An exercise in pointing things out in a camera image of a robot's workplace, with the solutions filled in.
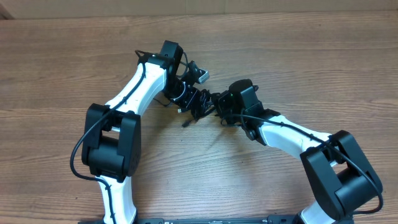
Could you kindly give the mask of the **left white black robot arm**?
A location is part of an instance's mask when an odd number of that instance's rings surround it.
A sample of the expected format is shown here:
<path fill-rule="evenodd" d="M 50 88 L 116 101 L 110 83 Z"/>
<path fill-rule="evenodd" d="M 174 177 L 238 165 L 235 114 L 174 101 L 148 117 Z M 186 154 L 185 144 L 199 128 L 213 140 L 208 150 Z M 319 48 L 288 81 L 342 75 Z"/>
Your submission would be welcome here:
<path fill-rule="evenodd" d="M 207 70 L 185 62 L 176 42 L 166 40 L 159 53 L 136 51 L 137 70 L 132 79 L 105 105 L 93 103 L 86 112 L 85 130 L 72 150 L 70 168 L 80 179 L 99 183 L 105 214 L 99 223 L 135 223 L 132 176 L 141 158 L 141 117 L 154 97 L 189 108 L 199 95 L 194 83 L 209 79 Z"/>

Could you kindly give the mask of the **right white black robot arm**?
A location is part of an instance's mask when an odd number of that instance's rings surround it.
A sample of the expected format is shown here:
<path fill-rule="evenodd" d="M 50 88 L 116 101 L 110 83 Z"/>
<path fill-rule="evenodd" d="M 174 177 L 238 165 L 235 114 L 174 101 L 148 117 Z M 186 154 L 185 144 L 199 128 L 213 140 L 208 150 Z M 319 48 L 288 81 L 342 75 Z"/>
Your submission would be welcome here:
<path fill-rule="evenodd" d="M 250 79 L 212 97 L 221 124 L 240 126 L 247 137 L 301 160 L 315 201 L 288 216 L 289 223 L 352 223 L 355 215 L 384 205 L 382 182 L 354 136 L 312 131 L 289 121 L 258 99 Z"/>

